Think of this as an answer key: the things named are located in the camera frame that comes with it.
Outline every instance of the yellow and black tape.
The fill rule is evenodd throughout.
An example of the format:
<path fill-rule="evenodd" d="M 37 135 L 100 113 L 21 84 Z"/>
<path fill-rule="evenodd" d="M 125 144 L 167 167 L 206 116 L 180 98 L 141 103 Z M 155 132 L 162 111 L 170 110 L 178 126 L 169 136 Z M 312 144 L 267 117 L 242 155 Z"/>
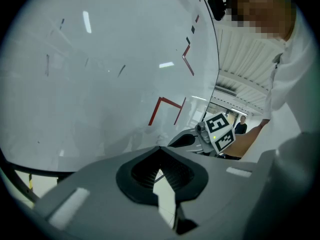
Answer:
<path fill-rule="evenodd" d="M 29 174 L 29 189 L 33 191 L 33 186 L 32 186 L 32 174 Z"/>

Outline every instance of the black headset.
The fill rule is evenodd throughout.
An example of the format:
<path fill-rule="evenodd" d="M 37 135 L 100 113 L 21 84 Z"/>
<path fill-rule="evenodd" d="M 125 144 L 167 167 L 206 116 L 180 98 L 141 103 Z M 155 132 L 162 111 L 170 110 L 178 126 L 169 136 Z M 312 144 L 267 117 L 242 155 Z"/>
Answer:
<path fill-rule="evenodd" d="M 208 4 L 216 21 L 221 21 L 224 17 L 227 1 L 228 0 L 226 0 L 226 2 L 223 0 L 208 0 Z"/>

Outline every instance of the white glossy surface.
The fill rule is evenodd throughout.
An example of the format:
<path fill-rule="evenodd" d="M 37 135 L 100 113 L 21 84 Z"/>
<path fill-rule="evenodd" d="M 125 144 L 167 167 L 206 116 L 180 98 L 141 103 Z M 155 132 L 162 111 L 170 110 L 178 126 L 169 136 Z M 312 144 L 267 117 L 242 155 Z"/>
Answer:
<path fill-rule="evenodd" d="M 167 145 L 204 114 L 218 70 L 204 0 L 30 0 L 1 47 L 0 147 L 18 165 L 74 171 Z M 186 98 L 176 125 L 179 108 L 161 102 L 148 126 L 159 97 Z"/>

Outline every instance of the person in black shirt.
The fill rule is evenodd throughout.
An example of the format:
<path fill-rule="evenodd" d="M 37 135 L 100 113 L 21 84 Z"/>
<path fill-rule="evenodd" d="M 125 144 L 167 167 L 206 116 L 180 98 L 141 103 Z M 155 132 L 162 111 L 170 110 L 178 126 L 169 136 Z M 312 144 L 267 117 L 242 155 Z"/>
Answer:
<path fill-rule="evenodd" d="M 247 131 L 246 117 L 242 115 L 240 117 L 240 122 L 234 128 L 234 134 L 245 134 Z"/>

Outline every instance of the air conditioning vent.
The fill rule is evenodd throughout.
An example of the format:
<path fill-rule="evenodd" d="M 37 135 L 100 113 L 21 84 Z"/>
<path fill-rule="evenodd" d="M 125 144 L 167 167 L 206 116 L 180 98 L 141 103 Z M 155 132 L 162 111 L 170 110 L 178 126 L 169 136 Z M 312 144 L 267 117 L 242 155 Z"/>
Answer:
<path fill-rule="evenodd" d="M 214 90 L 216 90 L 216 91 L 218 91 L 218 92 L 222 92 L 222 93 L 224 93 L 224 94 L 228 94 L 228 95 L 233 96 L 233 97 L 236 97 L 236 96 L 237 96 L 237 94 L 236 94 L 234 91 L 229 90 L 229 89 L 226 89 L 226 88 L 223 88 L 223 87 L 220 87 L 220 86 L 218 86 L 218 85 L 216 85 L 216 86 L 214 87 Z"/>

